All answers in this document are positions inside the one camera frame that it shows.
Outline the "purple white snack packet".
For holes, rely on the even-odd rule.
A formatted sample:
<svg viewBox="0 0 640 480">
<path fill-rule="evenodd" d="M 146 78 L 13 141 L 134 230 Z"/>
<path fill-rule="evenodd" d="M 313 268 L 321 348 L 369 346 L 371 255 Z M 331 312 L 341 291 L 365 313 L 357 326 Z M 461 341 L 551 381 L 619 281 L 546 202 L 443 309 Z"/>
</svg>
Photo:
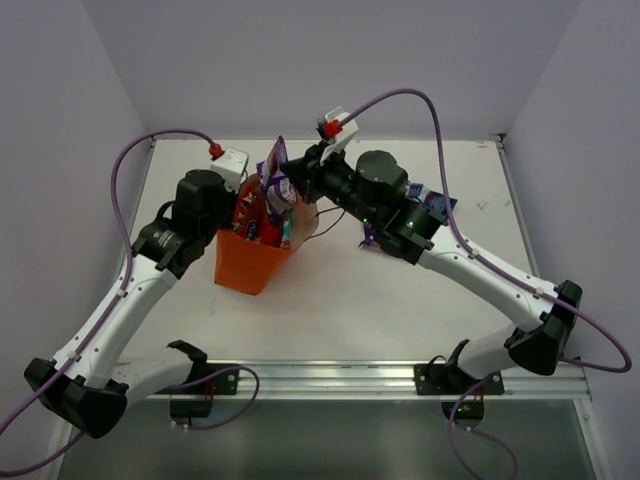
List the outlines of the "purple white snack packet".
<svg viewBox="0 0 640 480">
<path fill-rule="evenodd" d="M 300 200 L 297 189 L 282 171 L 288 163 L 285 140 L 278 136 L 266 159 L 256 166 L 267 217 L 274 226 L 281 226 Z"/>
</svg>

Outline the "orange paper bag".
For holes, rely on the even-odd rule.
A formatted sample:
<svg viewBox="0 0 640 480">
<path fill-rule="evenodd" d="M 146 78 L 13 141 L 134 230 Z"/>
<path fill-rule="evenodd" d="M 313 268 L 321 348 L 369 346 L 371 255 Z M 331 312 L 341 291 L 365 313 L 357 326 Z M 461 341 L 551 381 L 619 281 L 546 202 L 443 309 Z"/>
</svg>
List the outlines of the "orange paper bag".
<svg viewBox="0 0 640 480">
<path fill-rule="evenodd" d="M 254 190 L 261 192 L 256 173 L 241 186 L 239 199 Z M 315 204 L 300 202 L 292 211 L 293 236 L 288 250 L 244 240 L 233 229 L 220 231 L 216 236 L 214 282 L 244 294 L 260 294 L 319 228 L 320 212 Z"/>
</svg>

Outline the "purple Fox's candy bag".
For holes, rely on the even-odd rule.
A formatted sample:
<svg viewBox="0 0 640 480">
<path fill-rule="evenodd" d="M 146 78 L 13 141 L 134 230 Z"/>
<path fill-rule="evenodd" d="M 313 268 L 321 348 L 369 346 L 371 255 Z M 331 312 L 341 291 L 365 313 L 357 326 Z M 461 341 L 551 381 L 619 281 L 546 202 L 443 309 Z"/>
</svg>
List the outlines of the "purple Fox's candy bag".
<svg viewBox="0 0 640 480">
<path fill-rule="evenodd" d="M 374 230 L 370 226 L 363 226 L 363 239 L 360 241 L 358 247 L 372 251 L 381 251 L 380 244 L 374 238 Z"/>
</svg>

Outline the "blue white snack packet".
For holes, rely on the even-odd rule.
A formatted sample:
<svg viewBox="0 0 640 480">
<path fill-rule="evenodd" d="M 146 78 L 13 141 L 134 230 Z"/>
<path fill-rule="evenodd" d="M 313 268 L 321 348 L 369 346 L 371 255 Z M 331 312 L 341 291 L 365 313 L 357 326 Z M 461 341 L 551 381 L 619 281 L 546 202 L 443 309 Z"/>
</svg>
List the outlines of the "blue white snack packet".
<svg viewBox="0 0 640 480">
<path fill-rule="evenodd" d="M 418 204 L 423 205 L 425 208 L 433 210 L 441 214 L 444 218 L 449 217 L 449 213 L 453 211 L 458 200 L 450 197 L 449 201 L 443 193 L 437 192 L 427 188 L 422 183 L 414 183 L 406 181 L 404 184 L 405 207 L 409 209 L 415 209 Z"/>
</svg>

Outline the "green wafer packet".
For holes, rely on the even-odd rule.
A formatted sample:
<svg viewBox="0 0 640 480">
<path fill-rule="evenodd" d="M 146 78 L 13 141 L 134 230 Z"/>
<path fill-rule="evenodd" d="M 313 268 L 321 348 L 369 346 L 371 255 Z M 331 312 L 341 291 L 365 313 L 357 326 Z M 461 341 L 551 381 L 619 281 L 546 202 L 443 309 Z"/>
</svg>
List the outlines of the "green wafer packet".
<svg viewBox="0 0 640 480">
<path fill-rule="evenodd" d="M 286 211 L 281 217 L 281 239 L 280 248 L 288 250 L 291 248 L 291 240 L 293 236 L 293 220 L 294 212 L 292 210 Z"/>
</svg>

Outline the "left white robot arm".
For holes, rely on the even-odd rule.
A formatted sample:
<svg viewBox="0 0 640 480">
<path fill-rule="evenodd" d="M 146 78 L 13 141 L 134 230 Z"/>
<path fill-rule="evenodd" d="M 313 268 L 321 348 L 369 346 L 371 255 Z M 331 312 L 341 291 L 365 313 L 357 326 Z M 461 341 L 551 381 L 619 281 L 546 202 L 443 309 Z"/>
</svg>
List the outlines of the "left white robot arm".
<svg viewBox="0 0 640 480">
<path fill-rule="evenodd" d="M 236 199 L 219 174 L 186 173 L 174 200 L 140 231 L 120 280 L 83 327 L 52 359 L 36 358 L 26 367 L 24 377 L 43 406 L 99 439 L 146 397 L 205 386 L 207 355 L 182 340 L 154 357 L 127 365 L 118 361 L 148 313 L 203 256 L 217 231 L 230 226 Z"/>
</svg>

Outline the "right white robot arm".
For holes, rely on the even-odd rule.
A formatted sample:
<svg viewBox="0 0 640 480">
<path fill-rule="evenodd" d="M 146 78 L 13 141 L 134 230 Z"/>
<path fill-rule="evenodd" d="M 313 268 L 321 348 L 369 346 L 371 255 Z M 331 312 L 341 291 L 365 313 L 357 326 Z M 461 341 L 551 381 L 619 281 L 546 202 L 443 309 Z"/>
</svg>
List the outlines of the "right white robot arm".
<svg viewBox="0 0 640 480">
<path fill-rule="evenodd" d="M 507 278 L 482 265 L 474 243 L 456 239 L 450 218 L 407 196 L 408 174 L 390 153 L 368 151 L 350 167 L 343 153 L 322 160 L 321 152 L 314 145 L 282 168 L 306 202 L 328 198 L 369 227 L 385 253 L 449 278 L 512 323 L 461 341 L 432 380 L 464 393 L 482 378 L 514 367 L 541 376 L 555 372 L 575 324 L 571 310 L 581 300 L 578 285 L 554 285 L 496 257 L 490 262 Z"/>
</svg>

